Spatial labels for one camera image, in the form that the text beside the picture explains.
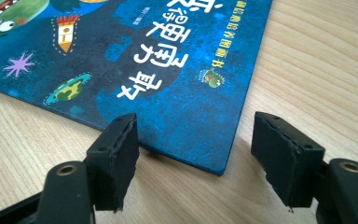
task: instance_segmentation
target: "cartoon rocket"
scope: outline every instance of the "cartoon rocket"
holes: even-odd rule
[[[74,39],[74,25],[79,19],[79,15],[72,15],[69,17],[59,17],[58,23],[58,44],[63,51],[68,52]]]

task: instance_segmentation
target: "green cartoon character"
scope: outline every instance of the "green cartoon character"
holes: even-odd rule
[[[48,6],[48,0],[0,0],[0,36],[31,21]]]
[[[216,88],[225,83],[225,78],[222,77],[220,74],[215,73],[213,68],[210,68],[209,70],[200,71],[199,80],[208,83],[209,86],[212,88]]]

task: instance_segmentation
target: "starburst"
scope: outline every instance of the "starburst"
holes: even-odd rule
[[[34,63],[29,63],[28,60],[30,60],[33,55],[34,54],[31,53],[24,59],[25,53],[22,53],[21,57],[18,60],[9,59],[9,61],[13,65],[4,68],[5,70],[11,70],[6,77],[10,77],[13,73],[16,73],[15,78],[17,78],[19,77],[21,71],[29,73],[27,66],[34,65]]]

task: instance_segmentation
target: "picture book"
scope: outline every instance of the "picture book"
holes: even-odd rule
[[[0,0],[0,92],[221,175],[272,0]]]

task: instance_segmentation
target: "light wood surface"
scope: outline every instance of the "light wood surface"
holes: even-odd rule
[[[250,152],[256,110],[278,115],[358,161],[358,1],[275,0],[226,173],[141,149],[124,211],[97,223],[315,223],[289,213]],[[0,94],[0,210],[43,188],[47,171],[85,158],[100,132]]]

